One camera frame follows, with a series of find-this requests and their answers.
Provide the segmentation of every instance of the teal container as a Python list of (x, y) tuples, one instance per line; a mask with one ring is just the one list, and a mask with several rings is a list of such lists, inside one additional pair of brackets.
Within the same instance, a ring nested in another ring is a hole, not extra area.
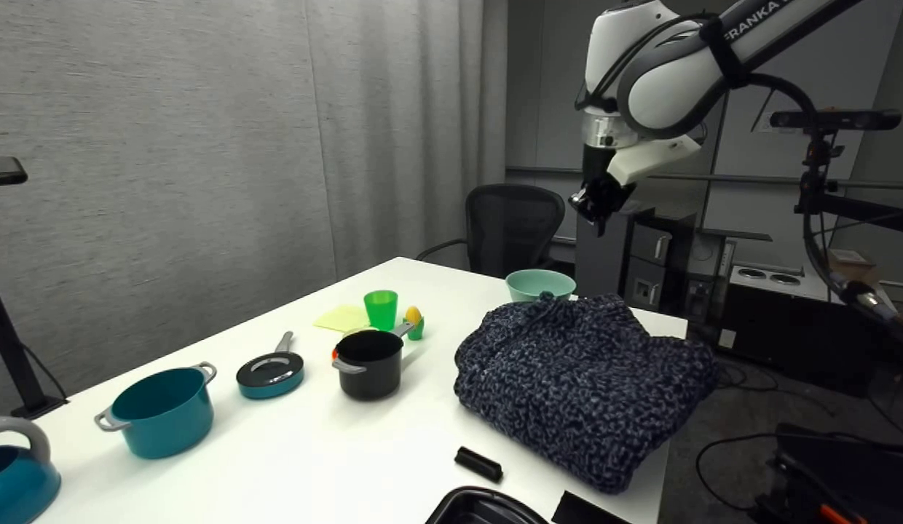
[(576, 282), (568, 274), (549, 272), (549, 269), (524, 269), (508, 274), (508, 288), (514, 303), (541, 300), (541, 298), (568, 298), (575, 295)]
[(96, 425), (123, 431), (129, 450), (144, 461), (185, 454), (214, 431), (217, 415), (208, 392), (214, 378), (214, 365), (148, 376), (119, 394), (112, 412), (96, 418)]
[(17, 431), (30, 450), (0, 447), (0, 524), (36, 523), (62, 492), (51, 447), (37, 425), (0, 418), (0, 431)]

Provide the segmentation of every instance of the green cup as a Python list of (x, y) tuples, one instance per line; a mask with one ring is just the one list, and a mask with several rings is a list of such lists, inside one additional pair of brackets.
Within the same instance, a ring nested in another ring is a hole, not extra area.
[(397, 291), (380, 288), (365, 295), (367, 325), (383, 333), (393, 333), (397, 326)]

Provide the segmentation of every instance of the gray curtain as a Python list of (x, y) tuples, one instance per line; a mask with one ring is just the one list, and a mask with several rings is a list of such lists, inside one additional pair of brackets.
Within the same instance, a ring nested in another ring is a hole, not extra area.
[(508, 0), (308, 0), (339, 274), (461, 236), (503, 180)]

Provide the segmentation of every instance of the teal bowl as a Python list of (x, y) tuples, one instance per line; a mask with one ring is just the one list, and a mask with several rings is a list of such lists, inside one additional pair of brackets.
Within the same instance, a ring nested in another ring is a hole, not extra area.
[(568, 298), (575, 295), (576, 282), (568, 274), (546, 272), (546, 269), (524, 269), (508, 274), (508, 288), (514, 303), (538, 300), (538, 298)]

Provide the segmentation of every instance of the floor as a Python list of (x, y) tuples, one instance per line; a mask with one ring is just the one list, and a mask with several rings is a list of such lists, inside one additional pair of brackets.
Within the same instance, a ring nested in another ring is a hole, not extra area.
[[(716, 505), (693, 473), (693, 458), (712, 440), (776, 431), (779, 424), (796, 424), (820, 431), (849, 431), (881, 442), (903, 442), (903, 438), (881, 419), (866, 402), (843, 394), (822, 392), (815, 384), (792, 383), (757, 368), (725, 361), (737, 374), (745, 371), (753, 384), (779, 383), (779, 394), (745, 394), (722, 389), (712, 394), (691, 424), (674, 438), (670, 466), (665, 482), (661, 523), (665, 524), (742, 524), (741, 514)], [(903, 389), (894, 392), (891, 374), (878, 374), (875, 394), (881, 406), (889, 399), (891, 418), (903, 425)], [(737, 442), (722, 447), (704, 461), (707, 483), (732, 505), (750, 508), (754, 495), (763, 495), (771, 483), (770, 461), (776, 442)]]

